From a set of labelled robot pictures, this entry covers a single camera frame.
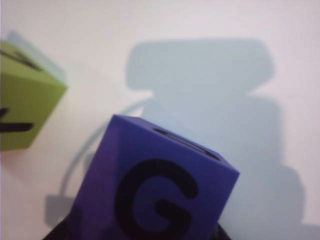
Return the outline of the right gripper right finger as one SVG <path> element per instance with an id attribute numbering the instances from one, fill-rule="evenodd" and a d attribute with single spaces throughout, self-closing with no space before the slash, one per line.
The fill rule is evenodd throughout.
<path id="1" fill-rule="evenodd" d="M 218 223 L 212 233 L 212 240 L 231 240 L 227 232 Z"/>

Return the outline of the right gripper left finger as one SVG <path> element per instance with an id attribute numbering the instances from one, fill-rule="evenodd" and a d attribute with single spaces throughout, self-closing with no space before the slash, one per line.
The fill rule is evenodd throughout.
<path id="1" fill-rule="evenodd" d="M 67 215 L 58 225 L 56 225 L 42 240 L 70 240 Z"/>

